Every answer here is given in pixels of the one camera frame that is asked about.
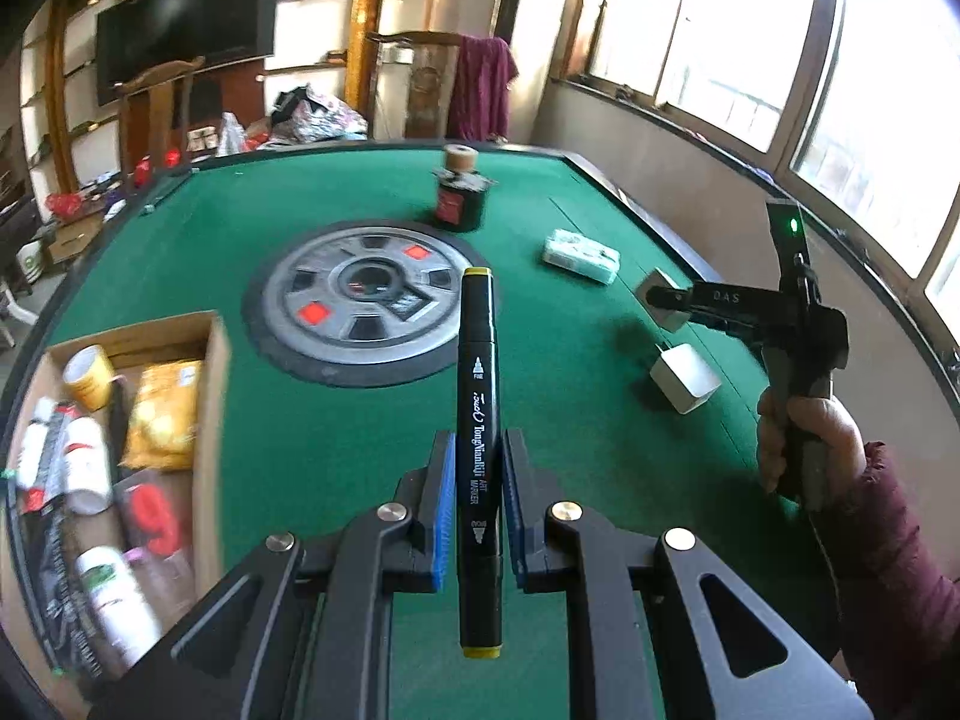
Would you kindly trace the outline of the person right hand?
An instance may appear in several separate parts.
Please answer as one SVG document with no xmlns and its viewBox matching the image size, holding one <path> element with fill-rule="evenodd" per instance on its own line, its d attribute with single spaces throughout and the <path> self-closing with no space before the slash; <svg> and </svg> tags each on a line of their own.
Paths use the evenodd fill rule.
<svg viewBox="0 0 960 720">
<path fill-rule="evenodd" d="M 766 388 L 758 400 L 757 440 L 763 489 L 786 496 L 788 476 L 799 466 L 799 497 L 807 511 L 839 502 L 867 470 L 861 431 L 836 397 L 781 401 Z"/>
</svg>

